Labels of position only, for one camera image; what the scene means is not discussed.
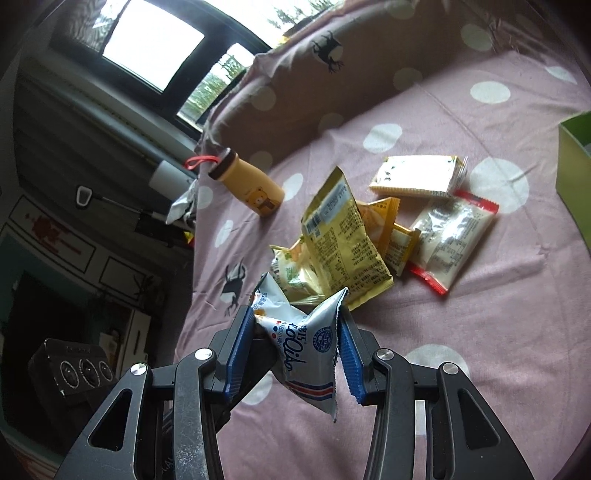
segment white dot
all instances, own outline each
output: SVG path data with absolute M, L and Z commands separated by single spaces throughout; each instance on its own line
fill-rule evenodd
M 363 141 L 363 147 L 371 153 L 383 153 L 390 150 L 402 135 L 398 124 L 380 124 L 373 127 Z
M 234 294 L 231 291 L 227 291 L 226 293 L 222 293 L 220 295 L 220 300 L 224 303 L 232 303 L 234 300 Z
M 271 110 L 274 107 L 276 100 L 277 97 L 272 88 L 261 87 L 252 96 L 251 103 L 257 110 L 266 112 L 267 110 Z
M 246 397 L 242 399 L 242 402 L 246 405 L 257 405 L 266 399 L 267 395 L 271 391 L 273 386 L 273 374 L 267 372 L 263 378 L 259 380 L 252 390 L 246 394 Z
M 232 227 L 234 226 L 234 222 L 232 222 L 231 220 L 226 220 L 226 223 L 224 223 L 222 225 L 222 227 L 219 229 L 219 232 L 217 233 L 217 237 L 216 237 L 216 248 L 219 247 L 220 245 L 222 245 L 226 240 L 228 240 L 228 237 L 230 235 L 230 232 L 232 231 Z
M 203 186 L 199 187 L 197 191 L 197 210 L 202 210 L 209 207 L 213 200 L 213 191 L 211 188 Z
M 500 213 L 511 213 L 525 205 L 530 184 L 513 162 L 487 157 L 470 173 L 470 191 L 498 203 Z
M 339 61 L 343 58 L 343 46 L 338 45 L 330 51 L 329 57 L 334 61 Z
M 404 67 L 394 74 L 394 88 L 399 91 L 412 87 L 423 79 L 423 74 L 412 67 Z
M 283 201 L 286 202 L 295 197 L 300 191 L 303 183 L 304 176 L 301 173 L 295 173 L 283 182 L 283 191 L 285 192 L 285 198 L 283 198 Z
M 527 18 L 525 15 L 521 15 L 521 14 L 517 14 L 515 16 L 515 19 L 517 20 L 517 23 L 519 25 L 521 25 L 524 30 L 529 33 L 530 35 L 532 35 L 533 37 L 536 38 L 542 38 L 542 31 L 538 28 L 538 26 L 533 23 L 529 18 Z
M 254 165 L 259 170 L 265 172 L 271 168 L 271 165 L 273 165 L 272 155 L 264 150 L 253 153 L 248 161 L 251 165 Z
M 577 80 L 574 79 L 573 74 L 565 68 L 556 65 L 554 67 L 546 67 L 546 71 L 551 74 L 552 77 L 556 77 L 560 80 L 564 80 L 565 82 L 570 82 L 577 85 Z
M 422 367 L 439 368 L 443 362 L 452 362 L 459 366 L 462 371 L 470 378 L 470 372 L 468 365 L 462 356 L 457 353 L 454 349 L 449 348 L 445 345 L 423 345 L 419 348 L 415 348 L 412 352 L 406 355 L 404 358 L 415 365 L 421 365 Z M 426 431 L 426 418 L 425 418 L 425 402 L 416 401 L 414 403 L 415 409 L 415 434 L 425 435 Z
M 339 115 L 338 113 L 327 113 L 326 115 L 323 115 L 320 122 L 318 122 L 318 133 L 321 134 L 324 130 L 338 128 L 343 124 L 343 121 L 345 121 L 345 119 L 342 115 Z
M 390 0 L 384 5 L 390 15 L 398 20 L 408 20 L 414 15 L 414 7 L 408 0 Z
M 474 100 L 482 103 L 502 103 L 511 96 L 509 89 L 499 82 L 479 82 L 470 89 Z
M 477 25 L 468 23 L 460 31 L 462 40 L 472 50 L 487 51 L 492 48 L 492 40 L 486 30 Z

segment window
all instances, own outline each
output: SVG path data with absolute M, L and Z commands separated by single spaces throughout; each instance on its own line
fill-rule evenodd
M 307 25 L 309 19 L 337 5 L 339 0 L 205 0 L 260 37 L 271 48 L 285 41 L 285 33 Z
M 254 61 L 254 55 L 240 44 L 232 45 L 226 54 L 212 67 L 199 82 L 178 113 L 190 124 L 203 125 L 199 119 L 215 100 Z
M 199 139 L 268 51 L 337 0 L 67 0 L 51 46 Z
M 103 56 L 163 91 L 204 35 L 144 0 L 131 0 Z

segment pink bed sheet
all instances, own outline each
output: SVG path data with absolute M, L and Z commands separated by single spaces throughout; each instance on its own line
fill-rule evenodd
M 353 316 L 411 362 L 460 365 L 534 477 L 554 478 L 591 423 L 591 261 L 554 188 L 557 125 L 591 109 L 591 89 L 547 26 L 507 4 L 494 14 L 453 0 L 345 4 L 257 58 L 214 111 L 203 149 L 212 139 L 235 148 L 284 186 L 285 202 L 261 219 L 202 172 L 177 359 L 248 301 L 268 245 L 296 240 L 334 166 L 370 201 L 386 155 L 466 155 L 467 185 L 501 209 L 449 294 L 405 273 Z M 340 44 L 328 63 L 313 47 L 326 37 Z M 398 223 L 424 204 L 403 198 Z M 269 373 L 218 434 L 226 478 L 362 478 L 375 408 L 355 403 L 340 365 L 336 384 L 333 424 Z M 424 478 L 421 418 L 417 404 L 415 478 Z

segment snack bag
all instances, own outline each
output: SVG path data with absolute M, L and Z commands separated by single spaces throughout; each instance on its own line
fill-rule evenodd
M 349 287 L 345 303 L 353 310 L 393 285 L 339 168 L 333 170 L 304 212 L 301 226 L 325 295 Z
M 271 275 L 263 275 L 252 302 L 256 322 L 279 351 L 275 378 L 302 400 L 336 420 L 337 317 L 343 288 L 306 315 L 287 301 Z
M 410 230 L 397 223 L 393 225 L 384 262 L 391 271 L 396 273 L 397 277 L 402 275 L 404 266 L 417 246 L 420 235 L 421 231 L 418 228 Z
M 466 177 L 467 161 L 456 155 L 387 157 L 369 189 L 386 195 L 449 197 Z
M 421 236 L 409 270 L 446 293 L 498 211 L 496 203 L 461 190 L 432 200 L 412 226 Z
M 318 305 L 326 296 L 310 263 L 310 253 L 302 237 L 291 247 L 270 245 L 274 257 L 269 273 L 291 304 Z
M 400 199 L 394 197 L 372 203 L 357 201 L 357 208 L 361 214 L 365 232 L 382 257 L 388 250 L 390 234 L 399 205 Z

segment tree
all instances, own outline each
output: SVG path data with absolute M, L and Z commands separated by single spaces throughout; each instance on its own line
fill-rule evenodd
M 293 12 L 287 12 L 281 8 L 273 7 L 277 19 L 269 18 L 267 21 L 278 30 L 287 30 L 288 28 L 295 27 L 303 19 L 327 10 L 335 5 L 336 0 L 308 0 L 311 14 L 306 14 L 301 8 L 294 7 Z
M 231 82 L 242 73 L 244 70 L 244 65 L 237 61 L 234 55 L 230 55 L 228 59 L 222 63 L 222 68 L 226 71 L 226 76 Z
M 245 69 L 244 65 L 237 61 L 234 55 L 228 56 L 225 60 L 221 59 L 218 63 L 224 71 L 225 78 L 209 72 L 181 108 L 181 113 L 195 123 L 216 101 L 230 82 Z

